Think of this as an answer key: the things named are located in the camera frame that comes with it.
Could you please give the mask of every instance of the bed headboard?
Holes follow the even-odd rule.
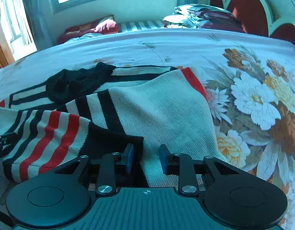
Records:
[[[249,34],[295,43],[295,19],[282,17],[274,21],[266,0],[209,0],[209,5],[232,12]]]

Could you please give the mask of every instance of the round black pad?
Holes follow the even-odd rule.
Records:
[[[63,197],[63,190],[52,186],[39,187],[31,190],[28,194],[28,200],[39,207],[53,206],[61,202]]]
[[[232,228],[266,229],[282,219],[287,198],[273,184],[238,174],[217,177],[203,204],[216,220]]]
[[[72,222],[90,206],[88,190],[74,177],[39,175],[14,187],[7,196],[10,216],[32,228],[53,228]]]
[[[262,191],[250,187],[234,189],[230,196],[236,205],[248,208],[258,207],[266,200],[266,196]]]

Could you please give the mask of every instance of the crosshair marking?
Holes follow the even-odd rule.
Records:
[[[150,190],[144,190],[143,191],[143,193],[145,193],[145,194],[150,194],[152,191],[150,191]]]

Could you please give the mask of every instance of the metal screw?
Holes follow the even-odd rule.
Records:
[[[187,185],[182,187],[182,191],[185,193],[194,193],[197,190],[195,186]]]
[[[112,191],[112,187],[108,186],[108,185],[103,185],[103,186],[99,186],[97,188],[98,192],[100,193],[110,193]]]

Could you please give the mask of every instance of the striped mattress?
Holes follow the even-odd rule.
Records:
[[[164,23],[163,21],[125,22],[119,24],[119,28],[119,33],[121,33],[126,31],[137,31],[151,28],[164,28]]]

